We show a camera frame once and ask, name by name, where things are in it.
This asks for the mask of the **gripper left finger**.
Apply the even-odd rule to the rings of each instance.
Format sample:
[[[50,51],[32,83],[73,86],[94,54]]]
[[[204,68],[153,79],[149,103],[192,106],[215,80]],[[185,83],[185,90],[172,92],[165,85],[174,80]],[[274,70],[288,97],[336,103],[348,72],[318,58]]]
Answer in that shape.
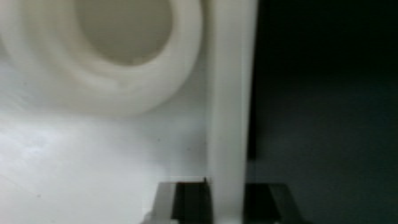
[[[153,208],[140,224],[213,224],[212,192],[206,182],[162,182]]]

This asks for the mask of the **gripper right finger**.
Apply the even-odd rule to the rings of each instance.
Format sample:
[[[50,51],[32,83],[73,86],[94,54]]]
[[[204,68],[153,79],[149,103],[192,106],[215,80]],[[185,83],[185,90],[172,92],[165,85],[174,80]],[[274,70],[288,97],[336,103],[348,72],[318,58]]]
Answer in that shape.
[[[307,224],[288,185],[245,185],[243,224]]]

